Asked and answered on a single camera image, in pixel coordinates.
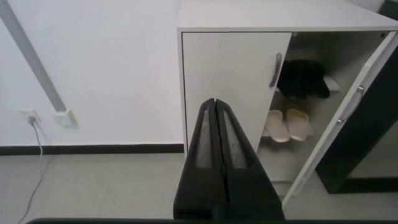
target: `metal pole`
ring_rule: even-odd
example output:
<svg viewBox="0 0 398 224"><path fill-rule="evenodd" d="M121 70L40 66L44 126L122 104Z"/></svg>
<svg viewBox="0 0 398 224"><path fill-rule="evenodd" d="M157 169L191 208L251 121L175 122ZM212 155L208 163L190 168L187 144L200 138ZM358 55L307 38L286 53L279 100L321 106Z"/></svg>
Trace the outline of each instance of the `metal pole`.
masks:
<svg viewBox="0 0 398 224"><path fill-rule="evenodd" d="M51 79L45 71L39 56L37 56L35 49L27 38L21 24L15 16L14 11L12 11L7 0L0 0L0 17L4 25L6 25L15 43L19 47L19 50L25 57L26 62L29 64L30 68L35 74L45 94L47 94L47 97L51 101L51 104L55 110L58 112L65 111L66 107L63 104L60 95L51 82Z"/></svg>

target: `white cable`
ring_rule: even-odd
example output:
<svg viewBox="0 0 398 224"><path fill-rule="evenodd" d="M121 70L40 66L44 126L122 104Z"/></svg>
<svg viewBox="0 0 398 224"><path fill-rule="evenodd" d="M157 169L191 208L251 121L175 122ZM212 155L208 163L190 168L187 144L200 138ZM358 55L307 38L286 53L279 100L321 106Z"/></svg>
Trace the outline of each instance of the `white cable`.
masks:
<svg viewBox="0 0 398 224"><path fill-rule="evenodd" d="M32 119L31 122L29 122L29 124L32 125L32 127L33 127L34 130L35 130L37 143L39 144L39 147L40 147L40 158L39 158L39 174L40 174L40 179L39 179L39 183L37 183L37 185L36 185L35 190L32 192L32 195L30 196L30 199L29 199L29 202L28 202L28 204L27 204L27 208L26 208L25 214L24 214L24 216L19 220L18 224L20 224L21 221L23 221L23 219L26 217L27 213L29 212L29 209L30 209L30 205L31 205L31 203L32 203L33 196L35 195L36 190L39 188L39 185L42 183L42 176L43 176L43 175L42 175L42 156L43 156L43 148L42 148L42 145L41 145L41 143L40 143L39 135L37 134L37 130L36 130L36 127L35 127L35 119Z"/></svg>

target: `white slipper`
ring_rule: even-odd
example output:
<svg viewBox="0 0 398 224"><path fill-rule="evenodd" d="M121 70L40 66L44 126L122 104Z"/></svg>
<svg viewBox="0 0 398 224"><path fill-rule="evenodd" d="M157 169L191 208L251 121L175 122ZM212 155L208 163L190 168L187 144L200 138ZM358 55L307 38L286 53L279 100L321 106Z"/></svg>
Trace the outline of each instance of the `white slipper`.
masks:
<svg viewBox="0 0 398 224"><path fill-rule="evenodd" d="M308 115L295 103L288 103L286 112L287 131L289 136L298 141L307 139Z"/></svg>
<svg viewBox="0 0 398 224"><path fill-rule="evenodd" d="M286 127L282 124L283 116L279 110L268 112L265 129L275 142L287 142L290 139Z"/></svg>

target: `plug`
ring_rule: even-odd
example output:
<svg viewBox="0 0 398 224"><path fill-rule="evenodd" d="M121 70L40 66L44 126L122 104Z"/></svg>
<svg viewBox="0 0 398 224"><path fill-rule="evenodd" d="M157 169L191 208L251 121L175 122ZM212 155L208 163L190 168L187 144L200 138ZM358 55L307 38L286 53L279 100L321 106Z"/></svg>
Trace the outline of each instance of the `plug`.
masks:
<svg viewBox="0 0 398 224"><path fill-rule="evenodd" d="M32 127L34 127L35 126L35 122L36 122L36 118L34 117L34 116L29 116L29 117L27 117L27 122L32 126Z"/></svg>

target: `white cabinet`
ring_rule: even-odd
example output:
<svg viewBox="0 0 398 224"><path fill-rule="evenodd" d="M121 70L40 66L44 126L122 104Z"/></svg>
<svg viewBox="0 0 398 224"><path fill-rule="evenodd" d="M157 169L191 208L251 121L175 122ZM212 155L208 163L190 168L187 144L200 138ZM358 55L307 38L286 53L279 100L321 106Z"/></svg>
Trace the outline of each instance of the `white cabinet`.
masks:
<svg viewBox="0 0 398 224"><path fill-rule="evenodd" d="M398 45L397 21L339 0L186 0L177 29L185 152L199 106L223 100L284 205ZM288 101L270 85L280 72L278 54L281 61L310 59L325 68L330 97L300 102L310 118L304 142L277 143L264 131L269 108Z"/></svg>
<svg viewBox="0 0 398 224"><path fill-rule="evenodd" d="M228 102L252 147L257 149L291 33L184 33L183 72L187 142L200 105Z"/></svg>

